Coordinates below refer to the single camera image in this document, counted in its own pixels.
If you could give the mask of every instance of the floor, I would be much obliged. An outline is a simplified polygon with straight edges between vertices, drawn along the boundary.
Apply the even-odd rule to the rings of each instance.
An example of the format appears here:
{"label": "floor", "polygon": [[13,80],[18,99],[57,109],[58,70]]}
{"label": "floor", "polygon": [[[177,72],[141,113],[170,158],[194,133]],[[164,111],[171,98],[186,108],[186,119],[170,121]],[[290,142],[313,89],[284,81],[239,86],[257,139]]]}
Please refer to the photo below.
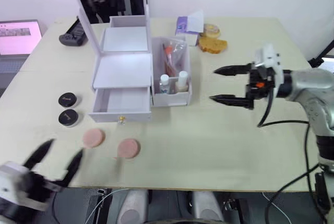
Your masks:
{"label": "floor", "polygon": [[[106,224],[115,224],[120,206],[127,192],[117,192],[109,209],[109,217]],[[67,188],[59,193],[55,201],[55,214],[61,224],[84,224],[90,196],[97,195],[97,189]],[[217,198],[222,199],[226,193],[217,193]],[[260,193],[233,193],[233,198],[245,198],[249,204],[250,223],[263,224],[264,208],[267,201]],[[289,216],[292,223],[317,224],[321,223],[312,206],[308,193],[283,193],[276,201],[277,205]],[[40,213],[34,220],[34,224],[56,223],[52,219],[51,208]],[[156,190],[152,194],[152,202],[149,205],[149,221],[191,218],[187,211],[188,201],[184,191]],[[236,211],[225,211],[224,216],[230,223],[239,224]],[[276,209],[270,211],[271,224],[289,223],[287,219]]]}

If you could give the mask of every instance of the clear plastic bag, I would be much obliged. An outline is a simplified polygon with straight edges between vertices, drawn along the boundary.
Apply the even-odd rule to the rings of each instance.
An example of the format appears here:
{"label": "clear plastic bag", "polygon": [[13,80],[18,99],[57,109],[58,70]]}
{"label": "clear plastic bag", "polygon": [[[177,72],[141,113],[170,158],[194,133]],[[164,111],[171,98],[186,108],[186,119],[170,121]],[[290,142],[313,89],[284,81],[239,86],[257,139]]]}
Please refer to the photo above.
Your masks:
{"label": "clear plastic bag", "polygon": [[162,47],[165,73],[169,77],[177,77],[179,72],[182,71],[186,42],[176,38],[165,38]]}

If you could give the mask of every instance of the laptop screen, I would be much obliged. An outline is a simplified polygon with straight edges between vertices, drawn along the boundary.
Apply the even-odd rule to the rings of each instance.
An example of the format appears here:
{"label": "laptop screen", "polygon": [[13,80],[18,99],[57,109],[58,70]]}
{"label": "laptop screen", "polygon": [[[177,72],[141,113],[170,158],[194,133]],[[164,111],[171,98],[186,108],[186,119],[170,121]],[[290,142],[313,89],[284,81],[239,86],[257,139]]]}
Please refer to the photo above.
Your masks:
{"label": "laptop screen", "polygon": [[0,22],[0,55],[30,54],[41,31],[36,20]]}

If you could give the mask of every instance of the white bottle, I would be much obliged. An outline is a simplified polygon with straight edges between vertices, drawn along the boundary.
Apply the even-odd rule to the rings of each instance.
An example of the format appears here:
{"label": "white bottle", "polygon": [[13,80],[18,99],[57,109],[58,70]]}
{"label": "white bottle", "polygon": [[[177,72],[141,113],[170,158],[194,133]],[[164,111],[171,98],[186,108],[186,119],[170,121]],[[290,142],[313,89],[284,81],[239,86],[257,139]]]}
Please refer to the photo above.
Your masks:
{"label": "white bottle", "polygon": [[187,85],[188,73],[181,71],[178,74],[178,80],[175,82],[175,92],[188,92],[189,86]]}
{"label": "white bottle", "polygon": [[160,76],[160,92],[161,93],[170,93],[171,86],[169,84],[169,76],[167,74],[163,74]]}

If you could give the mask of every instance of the laptop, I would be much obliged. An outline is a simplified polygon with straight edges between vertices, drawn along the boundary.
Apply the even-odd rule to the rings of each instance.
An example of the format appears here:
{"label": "laptop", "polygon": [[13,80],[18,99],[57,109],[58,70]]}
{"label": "laptop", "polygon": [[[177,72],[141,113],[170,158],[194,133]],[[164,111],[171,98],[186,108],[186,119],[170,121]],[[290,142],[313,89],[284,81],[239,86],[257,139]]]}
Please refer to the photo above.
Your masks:
{"label": "laptop", "polygon": [[19,72],[41,38],[37,20],[0,21],[0,74]]}

